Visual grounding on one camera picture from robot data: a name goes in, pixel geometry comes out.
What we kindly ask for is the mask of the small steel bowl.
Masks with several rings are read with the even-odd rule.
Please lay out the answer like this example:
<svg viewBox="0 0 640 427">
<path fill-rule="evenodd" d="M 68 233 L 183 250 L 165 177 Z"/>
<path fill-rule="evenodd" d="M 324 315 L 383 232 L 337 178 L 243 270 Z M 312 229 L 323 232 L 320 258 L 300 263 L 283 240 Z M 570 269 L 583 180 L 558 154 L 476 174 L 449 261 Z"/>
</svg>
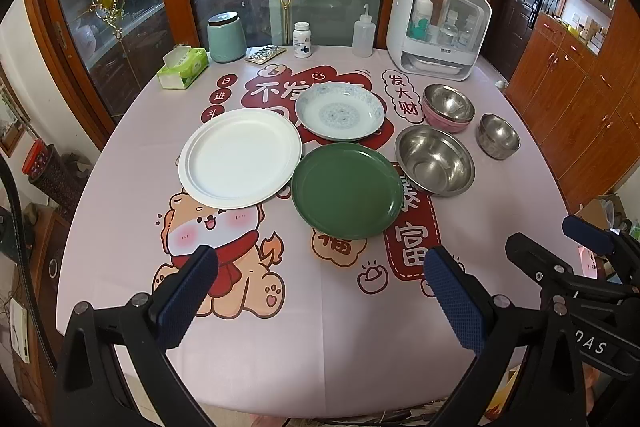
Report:
<svg viewBox="0 0 640 427">
<path fill-rule="evenodd" d="M 495 160 L 506 160 L 521 147 L 518 132 L 505 119 L 491 113 L 480 117 L 475 138 L 480 149 Z"/>
</svg>

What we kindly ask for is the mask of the large steel bowl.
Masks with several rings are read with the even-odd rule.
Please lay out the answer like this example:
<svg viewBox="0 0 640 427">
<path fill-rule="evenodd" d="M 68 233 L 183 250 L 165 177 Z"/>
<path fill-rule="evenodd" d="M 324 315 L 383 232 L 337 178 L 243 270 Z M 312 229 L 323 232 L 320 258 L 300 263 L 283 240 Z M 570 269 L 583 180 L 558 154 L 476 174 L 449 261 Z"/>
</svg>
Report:
<svg viewBox="0 0 640 427">
<path fill-rule="evenodd" d="M 470 152 L 452 134 L 427 124 L 402 130 L 395 141 L 401 171 L 418 190 L 437 197 L 468 191 L 475 179 Z"/>
</svg>

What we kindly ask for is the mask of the pink steel bowl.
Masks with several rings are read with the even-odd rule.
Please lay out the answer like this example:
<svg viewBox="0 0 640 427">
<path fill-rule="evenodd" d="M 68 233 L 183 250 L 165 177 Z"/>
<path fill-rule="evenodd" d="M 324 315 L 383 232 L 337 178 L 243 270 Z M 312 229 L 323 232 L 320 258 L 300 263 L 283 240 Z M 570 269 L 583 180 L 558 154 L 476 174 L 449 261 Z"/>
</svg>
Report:
<svg viewBox="0 0 640 427">
<path fill-rule="evenodd" d="M 451 134 L 464 131 L 475 116 L 475 107 L 461 91 L 446 84 L 430 84 L 422 94 L 427 124 Z"/>
</svg>

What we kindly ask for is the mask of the green plate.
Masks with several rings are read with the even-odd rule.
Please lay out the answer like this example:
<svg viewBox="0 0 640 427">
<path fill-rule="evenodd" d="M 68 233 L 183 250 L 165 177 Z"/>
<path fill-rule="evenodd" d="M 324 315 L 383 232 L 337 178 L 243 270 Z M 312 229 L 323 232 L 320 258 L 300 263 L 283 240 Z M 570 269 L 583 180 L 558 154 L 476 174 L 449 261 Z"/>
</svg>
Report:
<svg viewBox="0 0 640 427">
<path fill-rule="evenodd" d="M 320 146 L 304 156 L 291 181 L 293 204 L 314 229 L 336 239 L 370 239 L 390 227 L 404 203 L 392 163 L 355 143 Z"/>
</svg>

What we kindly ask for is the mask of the white paper plate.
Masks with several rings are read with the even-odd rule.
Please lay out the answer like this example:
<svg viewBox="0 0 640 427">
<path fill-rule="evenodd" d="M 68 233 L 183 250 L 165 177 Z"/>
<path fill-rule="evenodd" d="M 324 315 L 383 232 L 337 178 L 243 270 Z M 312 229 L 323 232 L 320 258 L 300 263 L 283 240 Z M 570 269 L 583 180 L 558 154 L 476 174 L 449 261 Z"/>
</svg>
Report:
<svg viewBox="0 0 640 427">
<path fill-rule="evenodd" d="M 241 209 L 280 192 L 302 153 L 302 138 L 288 118 L 269 109 L 240 108 L 192 133 L 179 156 L 178 176 L 197 202 Z"/>
</svg>

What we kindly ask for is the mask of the blue patterned ceramic plate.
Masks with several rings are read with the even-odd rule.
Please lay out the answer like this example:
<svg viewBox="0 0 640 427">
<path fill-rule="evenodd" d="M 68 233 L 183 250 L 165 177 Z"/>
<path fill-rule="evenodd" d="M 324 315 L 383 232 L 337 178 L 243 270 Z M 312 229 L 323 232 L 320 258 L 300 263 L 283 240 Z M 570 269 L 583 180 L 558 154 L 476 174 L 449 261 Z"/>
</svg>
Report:
<svg viewBox="0 0 640 427">
<path fill-rule="evenodd" d="M 347 82 L 324 82 L 305 90 L 295 102 L 302 126 L 329 141 L 359 141 L 375 134 L 385 120 L 382 102 L 369 90 Z"/>
</svg>

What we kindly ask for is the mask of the cardboard box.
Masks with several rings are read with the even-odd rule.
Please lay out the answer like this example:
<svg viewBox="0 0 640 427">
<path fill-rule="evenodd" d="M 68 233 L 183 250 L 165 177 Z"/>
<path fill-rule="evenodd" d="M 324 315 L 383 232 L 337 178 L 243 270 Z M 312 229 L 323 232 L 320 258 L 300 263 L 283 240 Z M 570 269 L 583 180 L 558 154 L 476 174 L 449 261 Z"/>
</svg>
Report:
<svg viewBox="0 0 640 427">
<path fill-rule="evenodd" d="M 618 229 L 627 218 L 622 201 L 616 194 L 599 196 L 581 205 L 576 216 L 599 229 Z"/>
</svg>

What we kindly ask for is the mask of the wooden cabinet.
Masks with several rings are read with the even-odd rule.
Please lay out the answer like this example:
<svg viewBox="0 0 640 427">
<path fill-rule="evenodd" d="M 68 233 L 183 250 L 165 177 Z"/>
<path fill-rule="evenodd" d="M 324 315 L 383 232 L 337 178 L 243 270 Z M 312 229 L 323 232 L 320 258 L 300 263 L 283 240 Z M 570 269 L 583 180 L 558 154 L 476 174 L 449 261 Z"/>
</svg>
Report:
<svg viewBox="0 0 640 427">
<path fill-rule="evenodd" d="M 639 15 L 629 0 L 540 0 L 506 97 L 570 212 L 639 164 Z"/>
</svg>

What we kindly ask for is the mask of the red crate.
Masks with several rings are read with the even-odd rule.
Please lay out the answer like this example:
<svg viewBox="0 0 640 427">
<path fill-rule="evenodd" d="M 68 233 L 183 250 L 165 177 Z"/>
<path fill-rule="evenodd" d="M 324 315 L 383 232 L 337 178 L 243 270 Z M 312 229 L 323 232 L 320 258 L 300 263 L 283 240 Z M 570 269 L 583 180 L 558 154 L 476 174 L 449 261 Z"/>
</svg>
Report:
<svg viewBox="0 0 640 427">
<path fill-rule="evenodd" d="M 37 178 L 46 168 L 50 158 L 50 150 L 42 140 L 36 140 L 29 149 L 23 162 L 22 171 L 29 178 Z"/>
</svg>

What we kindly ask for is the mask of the white bottle sterilizer cabinet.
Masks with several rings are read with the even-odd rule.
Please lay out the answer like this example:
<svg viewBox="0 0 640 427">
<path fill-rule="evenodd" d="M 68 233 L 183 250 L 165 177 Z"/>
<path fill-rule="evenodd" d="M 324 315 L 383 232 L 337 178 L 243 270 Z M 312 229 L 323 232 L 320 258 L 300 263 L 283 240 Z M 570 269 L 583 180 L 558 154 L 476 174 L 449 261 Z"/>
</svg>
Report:
<svg viewBox="0 0 640 427">
<path fill-rule="evenodd" d="M 491 14 L 487 0 L 393 0 L 387 52 L 401 72 L 467 80 Z"/>
</svg>

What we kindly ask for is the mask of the clear squeeze bottle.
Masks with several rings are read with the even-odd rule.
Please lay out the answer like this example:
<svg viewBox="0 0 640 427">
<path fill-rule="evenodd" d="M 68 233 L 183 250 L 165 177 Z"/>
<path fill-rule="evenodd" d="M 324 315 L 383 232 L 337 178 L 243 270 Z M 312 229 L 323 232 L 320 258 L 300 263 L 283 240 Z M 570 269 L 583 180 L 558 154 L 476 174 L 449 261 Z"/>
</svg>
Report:
<svg viewBox="0 0 640 427">
<path fill-rule="evenodd" d="M 370 57 L 373 53 L 373 43 L 375 37 L 375 23 L 369 13 L 369 5 L 363 7 L 364 12 L 359 20 L 354 23 L 352 33 L 352 53 L 359 57 Z"/>
</svg>

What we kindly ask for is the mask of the green tissue pack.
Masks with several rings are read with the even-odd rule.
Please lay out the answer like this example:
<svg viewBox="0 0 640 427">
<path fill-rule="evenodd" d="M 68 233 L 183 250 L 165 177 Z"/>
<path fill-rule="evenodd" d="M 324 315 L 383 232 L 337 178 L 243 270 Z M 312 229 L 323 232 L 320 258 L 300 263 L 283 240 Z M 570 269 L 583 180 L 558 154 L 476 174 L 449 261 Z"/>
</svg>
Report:
<svg viewBox="0 0 640 427">
<path fill-rule="evenodd" d="M 163 57 L 163 62 L 156 74 L 160 87 L 165 90 L 186 90 L 208 67 L 208 56 L 204 48 L 179 44 Z"/>
</svg>

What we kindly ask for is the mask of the white pill bottle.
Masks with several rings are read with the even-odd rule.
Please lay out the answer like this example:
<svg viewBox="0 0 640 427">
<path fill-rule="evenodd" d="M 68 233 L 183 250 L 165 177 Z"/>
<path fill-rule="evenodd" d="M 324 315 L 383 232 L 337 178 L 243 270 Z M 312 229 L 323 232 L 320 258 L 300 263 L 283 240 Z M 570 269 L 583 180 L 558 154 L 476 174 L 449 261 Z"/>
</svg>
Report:
<svg viewBox="0 0 640 427">
<path fill-rule="evenodd" d="M 292 33 L 294 55 L 298 58 L 311 56 L 311 30 L 310 23 L 296 22 Z"/>
</svg>

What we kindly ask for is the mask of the patterned coaster tray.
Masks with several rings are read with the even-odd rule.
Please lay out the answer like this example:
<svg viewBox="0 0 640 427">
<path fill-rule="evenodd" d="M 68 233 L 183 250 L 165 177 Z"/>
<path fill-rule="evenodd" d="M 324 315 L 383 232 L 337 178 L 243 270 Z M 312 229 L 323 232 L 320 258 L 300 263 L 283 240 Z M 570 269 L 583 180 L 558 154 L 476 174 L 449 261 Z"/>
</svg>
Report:
<svg viewBox="0 0 640 427">
<path fill-rule="evenodd" d="M 265 65 L 273 58 L 283 54 L 285 51 L 286 49 L 284 46 L 268 44 L 268 46 L 251 49 L 250 52 L 247 53 L 245 60 L 255 65 Z"/>
</svg>

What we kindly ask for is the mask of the mint green canister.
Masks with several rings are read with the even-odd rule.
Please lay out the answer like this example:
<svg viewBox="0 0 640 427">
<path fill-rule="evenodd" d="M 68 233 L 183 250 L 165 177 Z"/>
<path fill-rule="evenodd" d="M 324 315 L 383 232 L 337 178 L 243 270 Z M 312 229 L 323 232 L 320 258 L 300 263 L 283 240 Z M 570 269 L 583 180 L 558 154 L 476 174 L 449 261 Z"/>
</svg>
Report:
<svg viewBox="0 0 640 427">
<path fill-rule="evenodd" d="M 221 12 L 207 21 L 208 50 L 216 63 L 230 63 L 245 56 L 245 32 L 238 12 Z"/>
</svg>

